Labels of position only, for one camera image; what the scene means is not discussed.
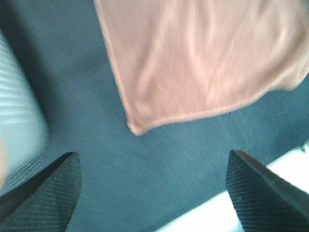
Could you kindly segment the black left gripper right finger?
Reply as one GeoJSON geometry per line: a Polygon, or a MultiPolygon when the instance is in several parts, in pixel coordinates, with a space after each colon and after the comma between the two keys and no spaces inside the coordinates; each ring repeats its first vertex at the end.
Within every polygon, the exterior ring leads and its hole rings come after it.
{"type": "Polygon", "coordinates": [[[246,232],[307,232],[309,195],[241,150],[230,151],[227,192],[246,232]]]}

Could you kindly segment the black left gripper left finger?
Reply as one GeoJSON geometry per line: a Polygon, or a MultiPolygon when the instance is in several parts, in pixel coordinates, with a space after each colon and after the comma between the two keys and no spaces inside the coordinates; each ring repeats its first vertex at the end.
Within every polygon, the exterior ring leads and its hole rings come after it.
{"type": "Polygon", "coordinates": [[[80,157],[68,152],[0,197],[2,232],[64,232],[82,186],[80,157]]]}

